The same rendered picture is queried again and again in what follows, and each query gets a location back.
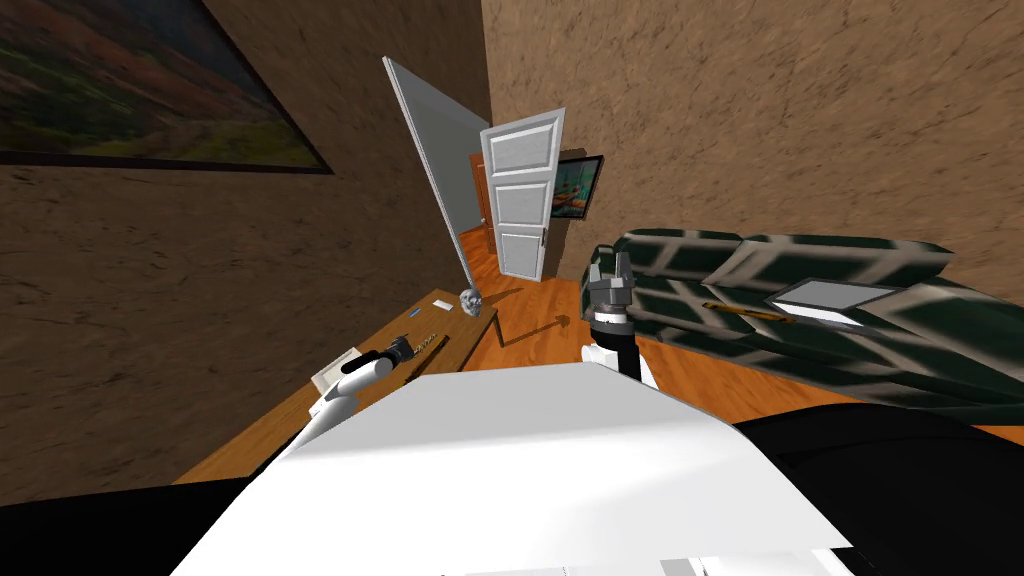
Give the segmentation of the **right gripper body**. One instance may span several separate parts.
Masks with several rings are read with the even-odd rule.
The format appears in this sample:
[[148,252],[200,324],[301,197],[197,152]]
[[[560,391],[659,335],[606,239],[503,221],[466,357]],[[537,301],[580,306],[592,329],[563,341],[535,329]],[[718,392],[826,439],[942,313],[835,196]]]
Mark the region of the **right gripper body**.
[[591,278],[588,281],[588,295],[595,307],[627,308],[633,302],[633,277]]

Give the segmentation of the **dark long stick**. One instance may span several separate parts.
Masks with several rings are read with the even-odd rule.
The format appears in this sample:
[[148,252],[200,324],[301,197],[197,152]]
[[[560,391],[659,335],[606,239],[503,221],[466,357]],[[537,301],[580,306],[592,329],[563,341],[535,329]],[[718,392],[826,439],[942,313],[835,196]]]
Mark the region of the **dark long stick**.
[[411,371],[409,376],[406,378],[404,383],[411,383],[412,381],[419,378],[433,362],[433,360],[440,354],[441,349],[447,344],[450,336],[444,334],[435,344],[427,351],[426,355],[421,358],[420,363]]

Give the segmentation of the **white flat box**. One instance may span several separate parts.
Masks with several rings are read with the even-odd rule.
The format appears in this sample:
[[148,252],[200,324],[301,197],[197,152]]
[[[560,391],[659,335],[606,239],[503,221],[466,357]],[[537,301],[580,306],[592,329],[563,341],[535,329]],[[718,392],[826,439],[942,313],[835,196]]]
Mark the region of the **white flat box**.
[[311,382],[318,394],[325,395],[339,379],[343,378],[345,374],[342,372],[341,367],[360,355],[361,353],[357,348],[351,347],[314,374]]

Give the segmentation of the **small framed picture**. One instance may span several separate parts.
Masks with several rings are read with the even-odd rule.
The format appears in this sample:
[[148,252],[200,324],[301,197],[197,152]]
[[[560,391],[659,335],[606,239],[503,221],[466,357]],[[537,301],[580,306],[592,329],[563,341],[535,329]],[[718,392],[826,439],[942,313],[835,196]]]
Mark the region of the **small framed picture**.
[[551,205],[552,218],[586,218],[603,163],[603,155],[559,161]]

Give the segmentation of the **white panelled door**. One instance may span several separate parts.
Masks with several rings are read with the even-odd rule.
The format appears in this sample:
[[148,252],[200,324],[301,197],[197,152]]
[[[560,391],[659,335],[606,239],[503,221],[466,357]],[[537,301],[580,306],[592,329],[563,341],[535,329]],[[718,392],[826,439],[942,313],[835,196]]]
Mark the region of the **white panelled door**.
[[565,112],[559,108],[480,133],[503,275],[541,280]]

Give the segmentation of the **wooden table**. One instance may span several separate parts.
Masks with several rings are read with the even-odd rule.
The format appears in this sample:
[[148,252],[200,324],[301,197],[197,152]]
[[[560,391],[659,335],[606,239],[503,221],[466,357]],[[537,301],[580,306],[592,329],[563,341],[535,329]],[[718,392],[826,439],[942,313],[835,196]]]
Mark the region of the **wooden table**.
[[[435,307],[433,302],[438,299],[454,304],[453,310]],[[403,311],[373,336],[358,344],[357,349],[366,353],[370,349],[383,349],[401,334],[409,335],[415,346],[431,335],[436,336],[424,352],[411,362],[400,365],[392,375],[358,392],[356,399],[359,401],[360,409],[404,384],[406,378],[420,363],[421,358],[444,334],[450,336],[447,344],[421,376],[461,371],[490,328],[497,334],[501,333],[496,310],[496,303],[500,299],[501,296],[498,294],[483,298],[481,315],[471,317],[462,311],[456,296],[435,289],[411,306],[421,308],[417,316],[410,318],[408,317],[410,311]],[[310,419],[308,409],[318,397],[319,394],[312,383],[302,386],[300,390],[185,472],[177,482],[185,484],[238,478],[255,471],[283,444],[307,424]]]

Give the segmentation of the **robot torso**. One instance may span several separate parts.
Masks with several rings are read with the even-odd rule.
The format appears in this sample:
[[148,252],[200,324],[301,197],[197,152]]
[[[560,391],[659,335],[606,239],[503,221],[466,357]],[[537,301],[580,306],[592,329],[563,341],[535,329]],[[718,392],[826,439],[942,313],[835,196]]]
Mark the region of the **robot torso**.
[[853,576],[733,425],[595,363],[311,414],[171,576]]

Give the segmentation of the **grey door leaf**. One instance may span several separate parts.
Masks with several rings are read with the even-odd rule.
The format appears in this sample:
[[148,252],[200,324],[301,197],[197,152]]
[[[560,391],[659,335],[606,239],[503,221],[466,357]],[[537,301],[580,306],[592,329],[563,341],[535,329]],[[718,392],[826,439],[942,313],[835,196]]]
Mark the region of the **grey door leaf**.
[[482,151],[490,124],[392,58],[382,58],[406,123],[440,207],[468,286],[477,288],[459,237],[483,216],[470,156]]

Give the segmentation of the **green checked sofa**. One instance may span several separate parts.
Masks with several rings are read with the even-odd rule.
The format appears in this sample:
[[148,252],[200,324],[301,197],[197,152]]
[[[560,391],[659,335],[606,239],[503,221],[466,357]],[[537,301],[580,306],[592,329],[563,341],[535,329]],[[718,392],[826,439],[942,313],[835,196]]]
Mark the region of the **green checked sofa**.
[[971,425],[1024,426],[1024,307],[943,277],[932,243],[636,229],[638,335],[861,401]]

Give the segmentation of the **large landscape picture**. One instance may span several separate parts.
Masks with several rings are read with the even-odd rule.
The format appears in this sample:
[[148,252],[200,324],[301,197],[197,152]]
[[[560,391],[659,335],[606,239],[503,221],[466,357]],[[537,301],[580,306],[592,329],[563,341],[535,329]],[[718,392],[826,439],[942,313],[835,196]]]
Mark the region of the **large landscape picture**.
[[0,0],[0,165],[330,170],[204,0]]

